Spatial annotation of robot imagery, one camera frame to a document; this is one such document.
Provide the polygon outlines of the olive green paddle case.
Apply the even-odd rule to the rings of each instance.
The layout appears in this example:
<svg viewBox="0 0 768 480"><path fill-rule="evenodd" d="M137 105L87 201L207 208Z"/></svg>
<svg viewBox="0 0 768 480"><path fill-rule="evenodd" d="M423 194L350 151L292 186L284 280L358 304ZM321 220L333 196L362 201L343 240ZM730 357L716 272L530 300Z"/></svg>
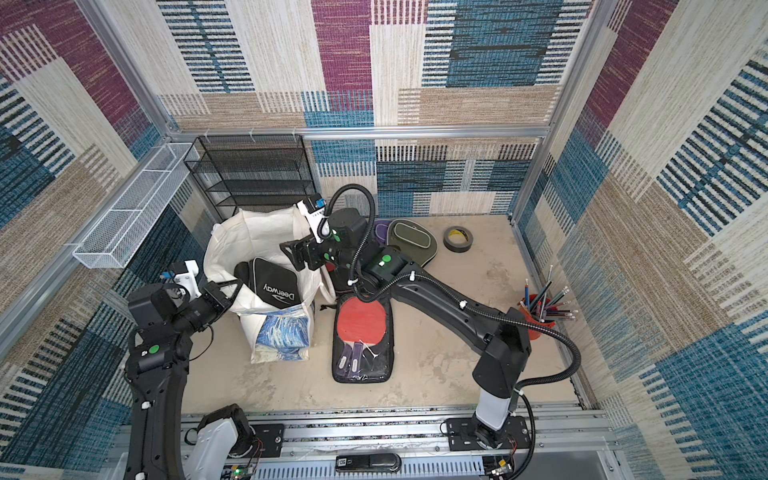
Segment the olive green paddle case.
<svg viewBox="0 0 768 480"><path fill-rule="evenodd" d="M422 225L406 219L396 219L389 224L387 244L399 249L422 268L425 268L438 252L434 235Z"/></svg>

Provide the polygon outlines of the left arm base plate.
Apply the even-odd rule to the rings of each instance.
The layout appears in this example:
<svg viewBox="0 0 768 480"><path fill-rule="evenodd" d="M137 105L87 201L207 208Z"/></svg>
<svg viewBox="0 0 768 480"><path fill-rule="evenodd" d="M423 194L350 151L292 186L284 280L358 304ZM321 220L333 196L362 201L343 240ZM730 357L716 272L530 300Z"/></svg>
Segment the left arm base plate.
<svg viewBox="0 0 768 480"><path fill-rule="evenodd" d="M241 458L254 460L281 456L285 434L284 424L251 424L249 428L250 436L246 441L247 450L241 455Z"/></svg>

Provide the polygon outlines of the purple paddle case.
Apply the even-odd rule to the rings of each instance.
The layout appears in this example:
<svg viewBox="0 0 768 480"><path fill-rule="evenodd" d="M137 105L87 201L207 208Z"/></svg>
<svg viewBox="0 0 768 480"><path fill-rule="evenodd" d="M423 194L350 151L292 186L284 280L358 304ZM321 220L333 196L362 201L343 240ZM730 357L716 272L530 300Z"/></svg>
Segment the purple paddle case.
<svg viewBox="0 0 768 480"><path fill-rule="evenodd" d="M391 224L390 220L377 219L374 222L373 235L380 245L386 245L388 240L388 230Z"/></svg>

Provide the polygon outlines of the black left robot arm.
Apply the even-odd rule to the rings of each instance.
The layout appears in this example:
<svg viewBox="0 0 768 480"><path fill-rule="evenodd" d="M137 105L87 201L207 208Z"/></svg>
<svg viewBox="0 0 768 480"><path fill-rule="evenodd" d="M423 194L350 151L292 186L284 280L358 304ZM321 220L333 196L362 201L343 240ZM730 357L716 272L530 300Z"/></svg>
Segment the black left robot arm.
<svg viewBox="0 0 768 480"><path fill-rule="evenodd" d="M182 479L181 408L192 336L214 324L234 304L243 282L209 281L199 297L175 300L175 283L146 285L128 297L136 322L129 339L125 379L132 392L126 479Z"/></svg>

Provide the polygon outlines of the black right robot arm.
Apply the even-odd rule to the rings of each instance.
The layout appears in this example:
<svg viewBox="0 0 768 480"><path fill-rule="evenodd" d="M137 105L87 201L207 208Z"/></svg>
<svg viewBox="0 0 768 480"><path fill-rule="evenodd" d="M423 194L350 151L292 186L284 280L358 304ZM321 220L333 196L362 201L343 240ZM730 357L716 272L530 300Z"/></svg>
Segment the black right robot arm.
<svg viewBox="0 0 768 480"><path fill-rule="evenodd" d="M515 385L530 355L523 315L477 303L437 280L399 248L379 245L373 228L355 209L333 213L322 225L330 229L324 239L309 234L279 245L293 267L317 270L330 264L348 275L356 295L375 300L388 296L461 338L479 355L472 372L480 387L472 417L475 441L484 448L500 447L510 407L518 398Z"/></svg>

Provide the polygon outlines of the white canvas starry night bag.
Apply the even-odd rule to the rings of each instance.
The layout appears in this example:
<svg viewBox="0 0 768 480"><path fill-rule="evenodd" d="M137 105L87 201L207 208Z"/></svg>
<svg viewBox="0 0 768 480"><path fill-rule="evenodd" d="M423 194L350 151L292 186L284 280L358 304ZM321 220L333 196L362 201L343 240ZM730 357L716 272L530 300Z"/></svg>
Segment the white canvas starry night bag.
<svg viewBox="0 0 768 480"><path fill-rule="evenodd" d="M296 206L241 210L213 227L203 270L216 283L243 283L230 311L240 320L253 364L307 360L315 297L336 301L326 268L298 271L280 250L282 243L310 234Z"/></svg>

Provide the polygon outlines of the clear case red paddles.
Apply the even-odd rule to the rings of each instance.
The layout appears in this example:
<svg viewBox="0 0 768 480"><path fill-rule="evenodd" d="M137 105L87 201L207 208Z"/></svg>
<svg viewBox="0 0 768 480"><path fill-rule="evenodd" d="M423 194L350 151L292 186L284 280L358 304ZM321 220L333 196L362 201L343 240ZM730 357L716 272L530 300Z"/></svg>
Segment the clear case red paddles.
<svg viewBox="0 0 768 480"><path fill-rule="evenodd" d="M336 305L331 373L338 383L375 384L389 380L395 360L390 299L364 303L354 295Z"/></svg>

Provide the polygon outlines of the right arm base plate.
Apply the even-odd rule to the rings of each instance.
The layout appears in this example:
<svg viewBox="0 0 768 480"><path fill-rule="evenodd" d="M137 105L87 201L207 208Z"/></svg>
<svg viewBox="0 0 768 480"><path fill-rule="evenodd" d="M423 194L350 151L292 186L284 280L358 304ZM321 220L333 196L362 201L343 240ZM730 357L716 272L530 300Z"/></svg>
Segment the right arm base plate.
<svg viewBox="0 0 768 480"><path fill-rule="evenodd" d="M500 430L492 430L475 416L449 418L441 426L451 451L528 449L531 429L524 417L508 416Z"/></svg>

